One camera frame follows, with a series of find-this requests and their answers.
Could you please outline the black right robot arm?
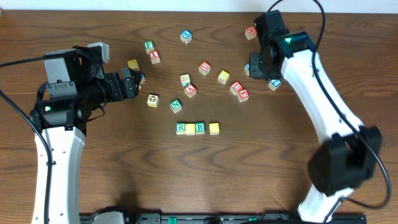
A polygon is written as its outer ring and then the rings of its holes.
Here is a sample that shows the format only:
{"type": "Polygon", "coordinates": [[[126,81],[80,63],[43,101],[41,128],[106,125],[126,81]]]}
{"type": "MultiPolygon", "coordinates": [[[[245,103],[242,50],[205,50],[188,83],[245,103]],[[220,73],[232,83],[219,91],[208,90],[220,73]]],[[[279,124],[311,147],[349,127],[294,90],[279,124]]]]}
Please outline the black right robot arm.
{"type": "Polygon", "coordinates": [[[367,128],[347,107],[323,69],[315,44],[305,31],[291,33],[278,10],[254,20],[261,46],[250,55],[249,76],[271,90],[286,81],[296,92],[315,128],[319,148],[308,162],[312,186],[298,206],[299,219],[328,223],[354,189],[370,179],[382,136],[367,128]]]}

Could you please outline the green R block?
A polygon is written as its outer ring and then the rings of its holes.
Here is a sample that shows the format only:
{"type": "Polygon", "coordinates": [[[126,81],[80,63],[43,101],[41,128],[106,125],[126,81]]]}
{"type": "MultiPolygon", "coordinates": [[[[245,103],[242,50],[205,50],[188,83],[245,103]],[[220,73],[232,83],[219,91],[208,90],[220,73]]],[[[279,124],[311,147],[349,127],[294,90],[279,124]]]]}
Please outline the green R block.
{"type": "Polygon", "coordinates": [[[177,123],[175,126],[175,131],[177,135],[185,135],[186,134],[186,129],[185,129],[185,123],[177,123]]]}

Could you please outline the green B block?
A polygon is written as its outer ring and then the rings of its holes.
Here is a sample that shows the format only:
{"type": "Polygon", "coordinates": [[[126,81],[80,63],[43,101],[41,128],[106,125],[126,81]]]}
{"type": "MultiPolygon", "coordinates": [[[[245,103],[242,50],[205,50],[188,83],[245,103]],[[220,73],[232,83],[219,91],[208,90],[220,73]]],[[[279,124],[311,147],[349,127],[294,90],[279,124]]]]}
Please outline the green B block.
{"type": "Polygon", "coordinates": [[[206,126],[204,122],[195,123],[195,134],[205,134],[206,126]]]}

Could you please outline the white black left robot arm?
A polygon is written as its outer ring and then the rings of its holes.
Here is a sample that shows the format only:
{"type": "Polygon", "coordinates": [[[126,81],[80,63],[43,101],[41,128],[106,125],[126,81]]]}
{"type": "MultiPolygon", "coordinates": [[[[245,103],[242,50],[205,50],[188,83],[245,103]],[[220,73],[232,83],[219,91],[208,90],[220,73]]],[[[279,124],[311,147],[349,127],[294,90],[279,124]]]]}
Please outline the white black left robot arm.
{"type": "Polygon", "coordinates": [[[32,223],[79,223],[80,162],[94,110],[139,94],[141,73],[106,73],[103,42],[44,54],[47,82],[37,92],[30,120],[37,128],[37,185],[32,223]]]}

